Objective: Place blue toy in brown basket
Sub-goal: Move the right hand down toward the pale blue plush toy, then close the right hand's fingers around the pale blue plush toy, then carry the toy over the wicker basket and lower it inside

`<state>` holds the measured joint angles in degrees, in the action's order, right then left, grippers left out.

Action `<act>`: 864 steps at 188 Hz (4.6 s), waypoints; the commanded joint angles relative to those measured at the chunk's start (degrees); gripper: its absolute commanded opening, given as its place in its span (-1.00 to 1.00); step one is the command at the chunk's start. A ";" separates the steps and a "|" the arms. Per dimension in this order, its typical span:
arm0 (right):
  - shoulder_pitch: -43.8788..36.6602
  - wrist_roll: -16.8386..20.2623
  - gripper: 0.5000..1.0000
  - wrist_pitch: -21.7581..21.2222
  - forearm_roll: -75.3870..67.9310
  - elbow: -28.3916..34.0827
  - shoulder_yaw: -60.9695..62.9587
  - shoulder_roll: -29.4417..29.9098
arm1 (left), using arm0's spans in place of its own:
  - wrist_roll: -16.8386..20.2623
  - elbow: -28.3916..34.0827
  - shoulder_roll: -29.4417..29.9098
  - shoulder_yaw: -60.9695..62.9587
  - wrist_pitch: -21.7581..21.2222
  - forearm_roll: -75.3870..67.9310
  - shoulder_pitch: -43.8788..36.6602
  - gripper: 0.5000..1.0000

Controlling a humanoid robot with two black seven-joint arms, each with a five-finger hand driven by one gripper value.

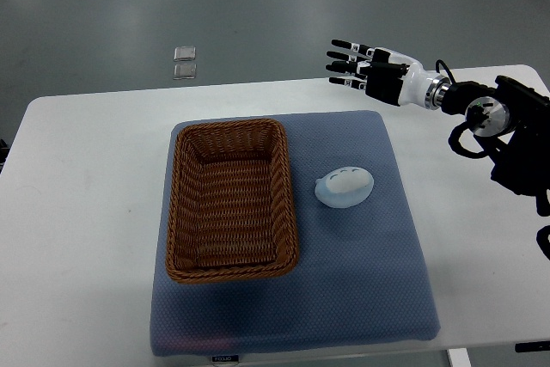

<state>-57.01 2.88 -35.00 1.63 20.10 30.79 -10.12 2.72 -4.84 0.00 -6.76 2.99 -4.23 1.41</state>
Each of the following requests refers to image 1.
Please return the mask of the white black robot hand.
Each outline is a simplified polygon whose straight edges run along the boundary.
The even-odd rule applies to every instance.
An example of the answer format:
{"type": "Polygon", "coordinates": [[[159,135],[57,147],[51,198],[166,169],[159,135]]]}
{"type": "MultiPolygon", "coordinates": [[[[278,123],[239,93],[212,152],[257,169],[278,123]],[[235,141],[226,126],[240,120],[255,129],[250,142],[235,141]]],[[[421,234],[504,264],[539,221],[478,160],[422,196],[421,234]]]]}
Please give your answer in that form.
{"type": "Polygon", "coordinates": [[[439,69],[425,70],[415,58],[382,47],[332,40],[337,49],[326,69],[332,84],[357,89],[370,98],[400,107],[408,104],[435,110],[454,78],[439,69]]]}

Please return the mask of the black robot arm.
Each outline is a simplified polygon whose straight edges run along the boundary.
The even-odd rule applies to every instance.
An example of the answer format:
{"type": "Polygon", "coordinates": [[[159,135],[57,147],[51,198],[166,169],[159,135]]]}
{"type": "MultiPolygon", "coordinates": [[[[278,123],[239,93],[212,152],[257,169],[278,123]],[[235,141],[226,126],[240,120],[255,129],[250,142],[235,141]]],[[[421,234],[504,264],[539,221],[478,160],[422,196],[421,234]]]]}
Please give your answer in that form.
{"type": "Polygon", "coordinates": [[[537,214],[549,215],[549,98],[508,76],[495,88],[445,77],[425,95],[442,112],[464,116],[449,135],[449,147],[469,159],[488,157],[491,180],[516,195],[535,199],[537,214]]]}

